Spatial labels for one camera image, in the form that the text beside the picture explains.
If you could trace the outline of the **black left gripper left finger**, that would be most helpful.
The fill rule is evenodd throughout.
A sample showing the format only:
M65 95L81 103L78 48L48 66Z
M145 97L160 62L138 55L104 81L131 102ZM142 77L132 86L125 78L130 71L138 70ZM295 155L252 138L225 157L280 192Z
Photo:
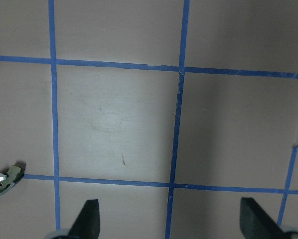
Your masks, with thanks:
M72 225L68 239L97 239L100 234L100 211L98 199L87 200Z

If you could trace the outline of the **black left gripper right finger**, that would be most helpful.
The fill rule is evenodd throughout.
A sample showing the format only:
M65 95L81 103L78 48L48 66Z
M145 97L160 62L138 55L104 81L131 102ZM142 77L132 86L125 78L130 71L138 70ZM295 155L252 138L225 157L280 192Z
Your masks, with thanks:
M245 239L285 239L285 233L253 199L240 201L239 225Z

